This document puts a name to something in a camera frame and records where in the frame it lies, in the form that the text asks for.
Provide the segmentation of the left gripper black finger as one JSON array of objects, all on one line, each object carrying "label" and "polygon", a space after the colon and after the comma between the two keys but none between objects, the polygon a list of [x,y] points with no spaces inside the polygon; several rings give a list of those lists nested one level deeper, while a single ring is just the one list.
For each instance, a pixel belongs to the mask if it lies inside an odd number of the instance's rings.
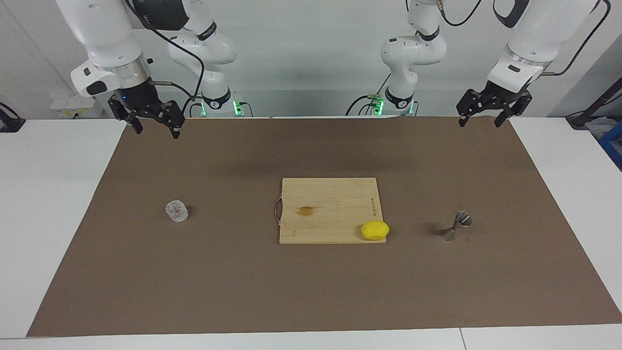
[{"label": "left gripper black finger", "polygon": [[474,89],[468,89],[457,104],[457,113],[460,116],[458,124],[464,128],[469,118],[486,110],[485,95]]},{"label": "left gripper black finger", "polygon": [[496,128],[502,126],[508,118],[522,115],[532,99],[531,94],[522,94],[511,106],[504,102],[502,104],[501,113],[495,118]]}]

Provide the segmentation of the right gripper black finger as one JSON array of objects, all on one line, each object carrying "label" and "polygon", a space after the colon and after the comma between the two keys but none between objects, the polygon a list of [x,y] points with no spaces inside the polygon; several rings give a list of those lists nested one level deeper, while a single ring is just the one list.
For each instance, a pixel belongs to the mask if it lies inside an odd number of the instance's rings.
[{"label": "right gripper black finger", "polygon": [[115,94],[111,95],[111,97],[107,100],[107,104],[116,120],[123,121],[131,126],[136,134],[140,135],[140,133],[142,133],[143,126],[137,118],[136,112],[133,109],[128,111],[126,107],[123,106],[122,102],[118,100]]},{"label": "right gripper black finger", "polygon": [[174,140],[180,137],[180,130],[185,122],[184,113],[176,101],[170,100],[159,104],[160,112],[157,121],[166,126]]}]

